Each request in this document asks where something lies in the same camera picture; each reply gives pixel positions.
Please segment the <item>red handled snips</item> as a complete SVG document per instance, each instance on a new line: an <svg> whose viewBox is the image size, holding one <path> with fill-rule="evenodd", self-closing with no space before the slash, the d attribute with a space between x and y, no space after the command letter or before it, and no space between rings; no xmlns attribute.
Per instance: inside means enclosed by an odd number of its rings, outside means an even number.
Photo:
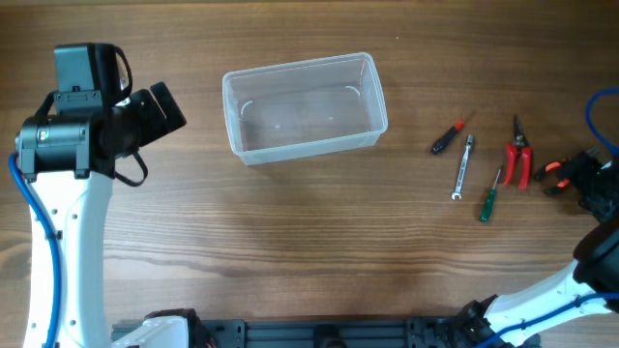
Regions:
<svg viewBox="0 0 619 348"><path fill-rule="evenodd" d="M518 183L518 188L521 190L526 190L531 177L533 150L529 145L528 139L524 134L522 124L517 115L514 116L513 125L513 139L506 145L507 164L503 185L507 186L512 181L517 161L522 160L522 173Z"/></svg>

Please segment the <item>black red screwdriver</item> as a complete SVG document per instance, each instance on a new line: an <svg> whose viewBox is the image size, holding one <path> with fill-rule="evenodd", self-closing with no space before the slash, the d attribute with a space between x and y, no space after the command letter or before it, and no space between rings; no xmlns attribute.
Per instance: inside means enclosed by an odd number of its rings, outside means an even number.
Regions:
<svg viewBox="0 0 619 348"><path fill-rule="evenodd" d="M465 125L464 120L460 120L451 126L443 135L438 137L431 146L431 153L438 155L443 152L451 143L451 141L459 134Z"/></svg>

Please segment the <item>clear plastic container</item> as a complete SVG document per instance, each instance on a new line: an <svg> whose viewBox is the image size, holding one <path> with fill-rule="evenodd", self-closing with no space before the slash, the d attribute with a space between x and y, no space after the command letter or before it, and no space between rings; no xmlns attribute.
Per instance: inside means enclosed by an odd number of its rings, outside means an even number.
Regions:
<svg viewBox="0 0 619 348"><path fill-rule="evenodd" d="M231 150L247 166L371 147L389 125L365 52L229 72L222 104Z"/></svg>

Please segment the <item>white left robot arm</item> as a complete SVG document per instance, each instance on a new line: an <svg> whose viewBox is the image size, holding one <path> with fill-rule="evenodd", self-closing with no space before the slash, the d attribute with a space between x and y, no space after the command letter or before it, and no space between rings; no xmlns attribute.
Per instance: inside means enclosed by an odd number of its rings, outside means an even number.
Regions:
<svg viewBox="0 0 619 348"><path fill-rule="evenodd" d="M113 339L103 303L103 231L120 157L186 124L159 82L112 105L85 96L90 108L47 111L66 99L51 94L27 119L9 157L10 172L29 205L32 266L26 347L170 347L189 344L181 314L159 315L127 338Z"/></svg>

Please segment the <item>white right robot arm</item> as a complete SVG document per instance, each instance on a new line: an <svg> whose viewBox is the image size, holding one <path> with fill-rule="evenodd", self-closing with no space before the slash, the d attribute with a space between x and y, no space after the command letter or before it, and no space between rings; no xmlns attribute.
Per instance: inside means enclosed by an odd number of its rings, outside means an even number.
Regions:
<svg viewBox="0 0 619 348"><path fill-rule="evenodd" d="M465 347L523 347L535 335L574 319L618 312L618 217L576 246L573 261L524 289L471 303L453 331Z"/></svg>

